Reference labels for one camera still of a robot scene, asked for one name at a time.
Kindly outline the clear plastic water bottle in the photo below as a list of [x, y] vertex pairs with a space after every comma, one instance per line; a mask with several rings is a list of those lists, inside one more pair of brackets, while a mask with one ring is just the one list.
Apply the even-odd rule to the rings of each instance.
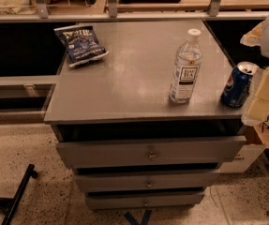
[[189, 29], [186, 41], [176, 52], [170, 88], [170, 98], [175, 103], [188, 103], [192, 97], [202, 63], [200, 37], [199, 29]]

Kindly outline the blue chip bag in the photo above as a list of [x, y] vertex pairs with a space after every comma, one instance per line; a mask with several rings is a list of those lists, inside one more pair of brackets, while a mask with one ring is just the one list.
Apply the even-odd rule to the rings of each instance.
[[92, 25], [65, 26], [56, 28], [54, 33], [66, 47], [71, 68], [97, 61], [109, 53], [99, 44]]

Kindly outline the blue Pepsi soda can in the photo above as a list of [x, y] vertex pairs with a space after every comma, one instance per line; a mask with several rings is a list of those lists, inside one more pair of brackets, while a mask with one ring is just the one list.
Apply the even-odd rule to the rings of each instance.
[[249, 95], [254, 74], [258, 66], [251, 62], [240, 62], [233, 70], [221, 94], [221, 102], [231, 108], [241, 108]]

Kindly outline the cardboard box on floor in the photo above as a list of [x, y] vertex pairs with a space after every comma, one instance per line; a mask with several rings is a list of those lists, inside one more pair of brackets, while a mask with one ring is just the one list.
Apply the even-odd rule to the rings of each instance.
[[269, 129], [266, 125], [247, 127], [245, 137], [247, 141], [233, 161], [224, 162], [219, 168], [221, 173], [244, 173], [265, 149], [269, 149]]

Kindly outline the top grey drawer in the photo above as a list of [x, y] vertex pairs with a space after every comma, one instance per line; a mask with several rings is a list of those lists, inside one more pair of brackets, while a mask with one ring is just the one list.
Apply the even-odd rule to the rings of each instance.
[[60, 142], [56, 149], [68, 168], [109, 168], [232, 161], [244, 136], [93, 142]]

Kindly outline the grey drawer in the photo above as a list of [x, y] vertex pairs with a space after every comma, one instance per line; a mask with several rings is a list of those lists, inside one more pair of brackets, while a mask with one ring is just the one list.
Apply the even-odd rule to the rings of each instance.
[[86, 197], [91, 210], [186, 206], [198, 204], [203, 192], [146, 193], [137, 195], [112, 195]]
[[232, 161], [244, 136], [93, 142], [60, 142], [56, 149], [68, 168], [109, 168]]
[[155, 190], [168, 188], [205, 188], [219, 175], [218, 170], [122, 172], [76, 175], [78, 188], [84, 193]]

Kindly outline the middle grey drawer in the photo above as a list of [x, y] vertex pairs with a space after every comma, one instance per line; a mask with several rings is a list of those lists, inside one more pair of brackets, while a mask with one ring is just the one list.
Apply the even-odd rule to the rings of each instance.
[[155, 190], [168, 188], [205, 188], [219, 175], [218, 170], [122, 172], [76, 175], [78, 188], [84, 193]]

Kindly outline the grey drawer cabinet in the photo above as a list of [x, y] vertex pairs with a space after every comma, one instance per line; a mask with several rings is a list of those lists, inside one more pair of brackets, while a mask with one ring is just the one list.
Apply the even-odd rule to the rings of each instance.
[[[169, 90], [174, 57], [187, 30], [201, 30], [203, 60], [188, 104]], [[232, 67], [202, 22], [98, 22], [108, 55], [80, 68], [62, 68], [45, 121], [59, 143], [244, 136], [241, 110], [219, 98]], [[76, 175], [218, 170], [222, 163], [69, 168]], [[207, 187], [82, 193], [86, 197], [203, 192]]]

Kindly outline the bottom grey drawer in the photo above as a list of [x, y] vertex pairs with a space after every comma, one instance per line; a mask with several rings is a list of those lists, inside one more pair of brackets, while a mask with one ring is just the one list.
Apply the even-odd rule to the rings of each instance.
[[112, 195], [86, 197], [91, 210], [186, 206], [198, 204], [203, 192], [146, 193], [137, 195]]

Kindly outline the black stand leg left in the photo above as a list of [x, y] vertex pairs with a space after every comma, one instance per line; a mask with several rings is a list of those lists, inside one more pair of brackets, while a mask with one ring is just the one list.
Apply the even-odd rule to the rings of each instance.
[[10, 225], [29, 180], [31, 178], [37, 179], [37, 177], [38, 173], [35, 170], [35, 165], [29, 164], [14, 196], [12, 198], [0, 197], [0, 213], [4, 215], [1, 225]]

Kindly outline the grey metal shelf rail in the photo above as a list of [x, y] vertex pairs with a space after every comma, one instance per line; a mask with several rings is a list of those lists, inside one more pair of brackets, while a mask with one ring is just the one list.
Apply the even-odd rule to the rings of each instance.
[[0, 23], [264, 18], [269, 0], [0, 0]]

